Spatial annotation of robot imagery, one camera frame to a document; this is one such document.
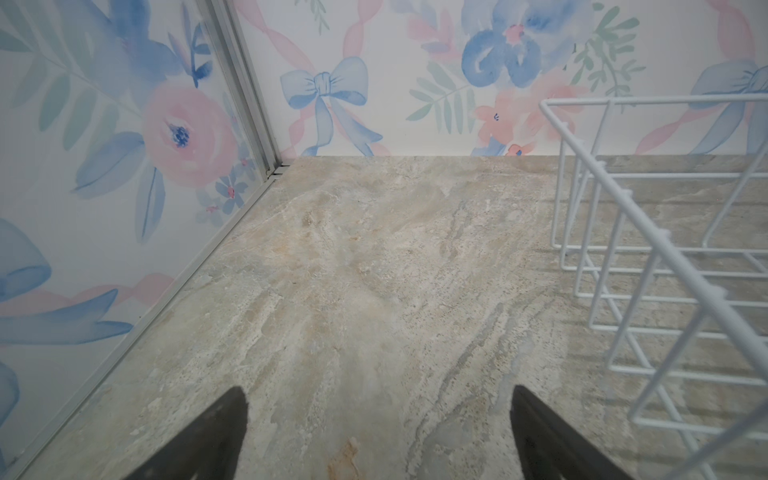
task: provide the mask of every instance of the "wall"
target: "wall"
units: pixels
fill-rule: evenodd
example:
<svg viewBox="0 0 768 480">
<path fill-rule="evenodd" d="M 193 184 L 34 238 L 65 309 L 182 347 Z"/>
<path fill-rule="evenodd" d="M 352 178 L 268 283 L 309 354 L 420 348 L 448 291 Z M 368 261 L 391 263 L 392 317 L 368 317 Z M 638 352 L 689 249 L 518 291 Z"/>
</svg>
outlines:
<svg viewBox="0 0 768 480">
<path fill-rule="evenodd" d="M 1 472 L 261 179 L 194 2 L 0 10 Z"/>
<path fill-rule="evenodd" d="M 768 91 L 764 0 L 235 3 L 283 157 L 556 154 L 543 98 Z M 585 138 L 601 114 L 558 109 Z M 601 152 L 743 154 L 766 131 L 768 107 L 628 107 Z"/>
</svg>

